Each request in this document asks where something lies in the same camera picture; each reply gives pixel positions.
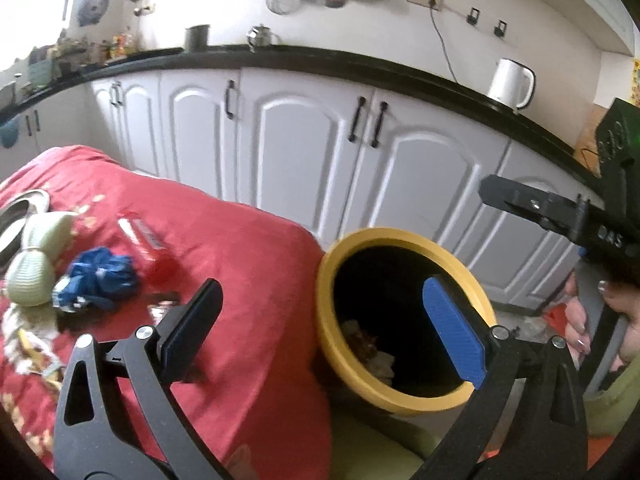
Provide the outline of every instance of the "countertop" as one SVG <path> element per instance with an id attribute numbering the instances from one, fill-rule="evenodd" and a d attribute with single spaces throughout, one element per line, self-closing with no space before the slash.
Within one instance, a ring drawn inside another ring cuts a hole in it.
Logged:
<path id="1" fill-rule="evenodd" d="M 574 149 L 534 121 L 515 114 L 470 88 L 405 65 L 360 54 L 303 46 L 275 45 L 255 53 L 245 45 L 212 46 L 186 54 L 181 48 L 142 52 L 103 68 L 53 83 L 0 111 L 0 124 L 58 92 L 88 81 L 146 70 L 243 67 L 291 70 L 367 84 L 430 102 L 464 115 L 527 146 L 600 194 L 600 181 L 574 159 Z"/>

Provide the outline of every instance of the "red bottle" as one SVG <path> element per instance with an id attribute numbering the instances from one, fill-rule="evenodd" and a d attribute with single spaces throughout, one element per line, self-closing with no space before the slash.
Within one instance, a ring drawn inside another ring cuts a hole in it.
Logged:
<path id="1" fill-rule="evenodd" d="M 175 274 L 177 260 L 138 213 L 119 213 L 118 225 L 136 250 L 132 256 L 141 278 L 152 285 L 162 285 Z"/>

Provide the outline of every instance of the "power cord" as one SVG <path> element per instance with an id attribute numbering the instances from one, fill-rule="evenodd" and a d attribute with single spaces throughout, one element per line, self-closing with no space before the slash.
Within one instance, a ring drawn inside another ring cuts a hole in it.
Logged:
<path id="1" fill-rule="evenodd" d="M 436 6 L 436 0 L 429 0 L 429 12 L 431 14 L 431 23 L 433 23 L 433 28 L 436 29 L 436 32 L 438 33 L 438 37 L 440 38 L 440 43 L 442 44 L 442 52 L 444 53 L 444 59 L 447 61 L 447 66 L 449 67 L 449 72 L 451 73 L 451 77 L 453 78 L 453 81 L 455 81 L 457 83 L 458 82 L 458 78 L 453 73 L 453 69 L 451 67 L 451 62 L 449 60 L 449 54 L 447 54 L 447 47 L 444 44 L 444 38 L 442 37 L 442 34 L 440 33 L 440 30 L 438 29 L 438 26 L 436 25 L 436 20 L 433 17 L 433 7 L 435 7 L 435 6 Z"/>

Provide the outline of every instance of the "metal teapot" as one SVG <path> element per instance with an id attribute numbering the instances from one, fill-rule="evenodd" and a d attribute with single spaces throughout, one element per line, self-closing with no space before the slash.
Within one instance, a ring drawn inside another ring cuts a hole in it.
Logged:
<path id="1" fill-rule="evenodd" d="M 256 48 L 263 46 L 269 46 L 271 44 L 271 38 L 273 33 L 269 27 L 265 27 L 263 24 L 256 25 L 246 35 L 247 43 L 251 52 L 255 52 Z"/>

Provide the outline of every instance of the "electric kettle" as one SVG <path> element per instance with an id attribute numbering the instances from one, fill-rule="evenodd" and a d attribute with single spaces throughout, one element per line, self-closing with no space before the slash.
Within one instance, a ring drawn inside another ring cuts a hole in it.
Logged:
<path id="1" fill-rule="evenodd" d="M 503 58 L 498 62 L 487 97 L 517 111 L 529 106 L 535 91 L 536 75 L 533 70 L 513 59 Z"/>

